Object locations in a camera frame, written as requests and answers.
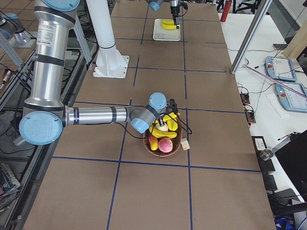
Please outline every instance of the fruit basket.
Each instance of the fruit basket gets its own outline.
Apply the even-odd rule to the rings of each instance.
[[[144,134],[143,134],[143,138],[144,138],[143,144],[144,144],[145,148],[152,155],[157,156],[157,157],[168,157],[168,156],[173,155],[180,148],[180,143],[181,143],[181,139],[182,139],[182,124],[181,124],[180,120],[178,120],[178,119],[176,119],[176,120],[177,120],[177,123],[178,123],[178,129],[174,132],[177,133],[177,136],[175,138],[171,139],[171,141],[173,143],[173,149],[168,153],[162,152],[159,149],[157,149],[155,151],[151,150],[149,140],[147,138],[147,137],[150,136],[150,132],[149,132],[149,130],[146,130],[146,132],[144,132]]]

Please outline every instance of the ur logo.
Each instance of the ur logo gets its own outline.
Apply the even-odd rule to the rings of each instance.
[[[31,123],[31,136],[36,138],[48,138],[51,136],[52,122],[34,120]]]

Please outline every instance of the white wall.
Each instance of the white wall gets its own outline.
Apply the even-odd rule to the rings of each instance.
[[[302,26],[307,20],[307,7],[303,6],[305,0],[279,0],[281,4],[288,10],[294,19],[298,17],[303,8],[304,11],[297,19],[297,23]]]

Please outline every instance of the white pillar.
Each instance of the white pillar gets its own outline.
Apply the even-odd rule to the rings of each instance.
[[[99,44],[94,77],[125,78],[129,56],[116,49],[107,0],[87,0]]]

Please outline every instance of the white tray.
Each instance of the white tray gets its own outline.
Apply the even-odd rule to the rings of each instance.
[[[180,28],[176,30],[166,30],[161,27],[163,19],[156,19],[153,28],[153,40],[156,41],[180,41]]]

